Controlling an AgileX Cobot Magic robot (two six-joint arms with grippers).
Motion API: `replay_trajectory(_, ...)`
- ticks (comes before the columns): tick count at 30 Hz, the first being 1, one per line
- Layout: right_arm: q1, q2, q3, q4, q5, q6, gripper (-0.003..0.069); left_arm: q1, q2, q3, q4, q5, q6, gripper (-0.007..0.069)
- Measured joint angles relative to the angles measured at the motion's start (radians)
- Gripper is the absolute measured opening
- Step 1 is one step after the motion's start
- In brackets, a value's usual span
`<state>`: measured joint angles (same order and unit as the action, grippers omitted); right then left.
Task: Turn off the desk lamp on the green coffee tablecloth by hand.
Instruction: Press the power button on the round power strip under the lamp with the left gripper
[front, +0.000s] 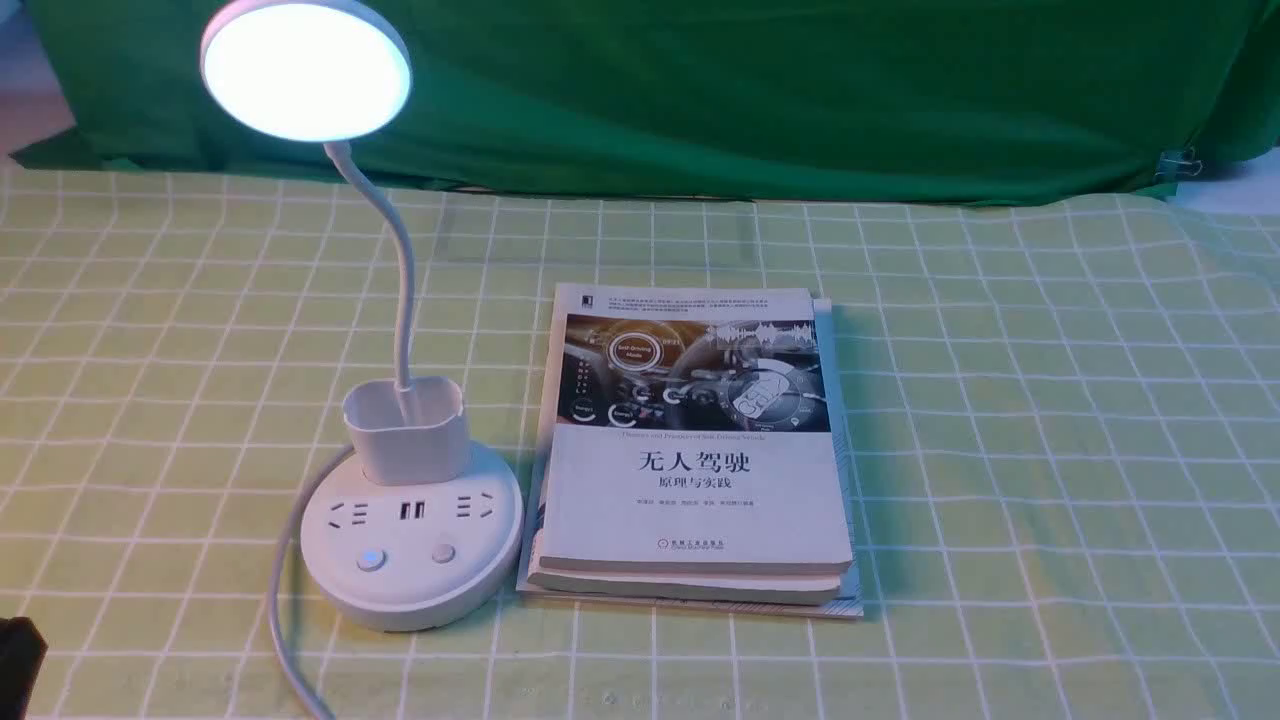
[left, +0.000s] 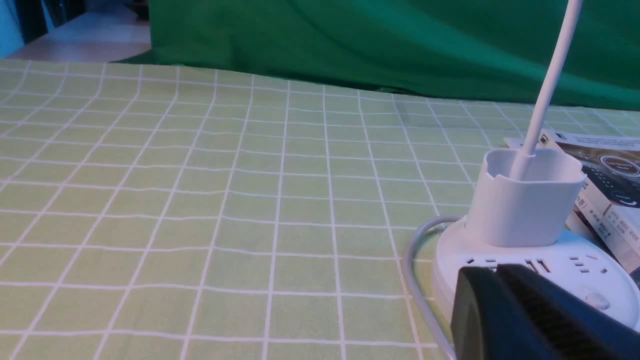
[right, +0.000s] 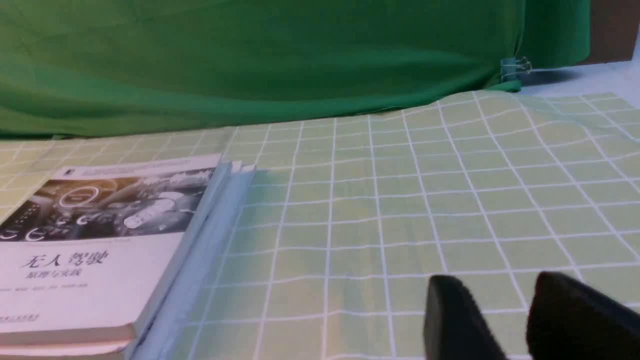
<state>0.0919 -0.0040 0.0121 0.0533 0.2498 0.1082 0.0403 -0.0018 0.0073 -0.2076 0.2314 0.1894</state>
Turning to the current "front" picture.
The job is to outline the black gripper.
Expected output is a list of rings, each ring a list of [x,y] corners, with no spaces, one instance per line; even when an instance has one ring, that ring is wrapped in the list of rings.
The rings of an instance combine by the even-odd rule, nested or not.
[[[29,618],[1,619],[1,719],[24,719],[49,644]]]

